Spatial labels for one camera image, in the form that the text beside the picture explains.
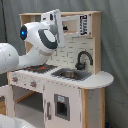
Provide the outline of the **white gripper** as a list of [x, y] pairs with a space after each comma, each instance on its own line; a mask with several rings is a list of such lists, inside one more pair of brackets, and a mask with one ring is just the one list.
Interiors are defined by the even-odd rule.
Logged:
[[54, 14], [52, 12], [43, 13], [41, 15], [41, 21], [46, 22], [48, 24], [54, 24], [55, 23]]

